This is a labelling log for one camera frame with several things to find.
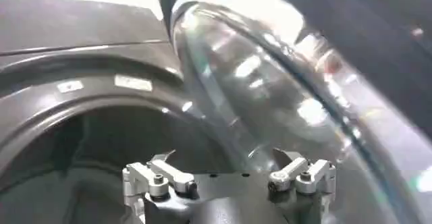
metal clamp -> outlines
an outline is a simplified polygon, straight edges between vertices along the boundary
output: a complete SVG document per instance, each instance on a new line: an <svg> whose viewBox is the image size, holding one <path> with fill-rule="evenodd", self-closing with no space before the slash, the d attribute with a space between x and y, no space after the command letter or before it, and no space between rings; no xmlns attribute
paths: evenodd
<svg viewBox="0 0 432 224"><path fill-rule="evenodd" d="M281 192L290 189L291 182L303 171L308 169L308 161L303 157L294 159L280 171L274 171L269 176L269 189L272 192Z"/></svg>
<svg viewBox="0 0 432 224"><path fill-rule="evenodd" d="M336 187L336 168L329 161L320 159L296 178L297 192L313 194L317 190L331 194Z"/></svg>
<svg viewBox="0 0 432 224"><path fill-rule="evenodd" d="M145 224L142 194L161 197L168 193L168 179L156 174L141 163L126 165L123 169L124 204L134 213L134 224Z"/></svg>
<svg viewBox="0 0 432 224"><path fill-rule="evenodd" d="M149 165L154 172L166 177L176 192L187 194L196 190L193 174L179 171L161 159L151 161Z"/></svg>

bolt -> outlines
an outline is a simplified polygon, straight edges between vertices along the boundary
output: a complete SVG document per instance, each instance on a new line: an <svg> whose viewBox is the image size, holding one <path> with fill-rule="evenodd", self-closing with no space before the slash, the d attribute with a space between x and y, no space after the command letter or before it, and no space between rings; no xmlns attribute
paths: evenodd
<svg viewBox="0 0 432 224"><path fill-rule="evenodd" d="M153 178L153 181L155 184L162 184L163 183L163 175L162 174L156 174Z"/></svg>
<svg viewBox="0 0 432 224"><path fill-rule="evenodd" d="M186 184L186 191L187 192L193 192L198 188L197 184L194 181L189 181Z"/></svg>
<svg viewBox="0 0 432 224"><path fill-rule="evenodd" d="M304 181L310 181L311 179L311 175L310 175L310 173L309 172L307 172L307 171L303 171L301 174L300 174L300 179L301 180L304 180Z"/></svg>
<svg viewBox="0 0 432 224"><path fill-rule="evenodd" d="M269 184L267 184L267 187L268 187L268 189L269 189L270 192L272 192L272 193L277 192L277 186L272 181L269 182Z"/></svg>

screw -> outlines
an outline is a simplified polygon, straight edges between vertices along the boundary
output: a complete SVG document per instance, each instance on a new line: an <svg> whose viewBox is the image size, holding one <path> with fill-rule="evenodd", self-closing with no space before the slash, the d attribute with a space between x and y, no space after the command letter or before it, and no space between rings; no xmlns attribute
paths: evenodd
<svg viewBox="0 0 432 224"><path fill-rule="evenodd" d="M310 181L311 179L311 175L309 174L309 172L307 172L307 171L303 171L301 174L300 174L300 178L302 179L302 180L304 180L304 181Z"/></svg>
<svg viewBox="0 0 432 224"><path fill-rule="evenodd" d="M162 184L163 183L163 175L162 174L156 174L153 178L153 181L155 184Z"/></svg>

washing machine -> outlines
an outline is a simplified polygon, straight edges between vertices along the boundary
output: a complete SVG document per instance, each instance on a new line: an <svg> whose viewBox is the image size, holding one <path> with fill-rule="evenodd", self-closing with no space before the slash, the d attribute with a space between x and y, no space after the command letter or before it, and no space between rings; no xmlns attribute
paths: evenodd
<svg viewBox="0 0 432 224"><path fill-rule="evenodd" d="M366 1L2 1L4 223L432 219L428 50Z"/></svg>

sticker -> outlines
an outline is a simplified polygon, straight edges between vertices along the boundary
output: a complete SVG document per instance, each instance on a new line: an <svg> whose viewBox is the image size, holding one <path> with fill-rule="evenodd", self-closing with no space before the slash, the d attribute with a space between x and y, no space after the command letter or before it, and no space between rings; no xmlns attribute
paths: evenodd
<svg viewBox="0 0 432 224"><path fill-rule="evenodd" d="M153 89L150 80L145 80L142 78L132 78L123 75L115 75L114 83L116 86L133 88L134 90L151 91Z"/></svg>
<svg viewBox="0 0 432 224"><path fill-rule="evenodd" d="M74 81L62 82L57 85L57 88L61 93L67 93L75 90L81 90L84 88L84 86L82 85L81 81L74 80Z"/></svg>

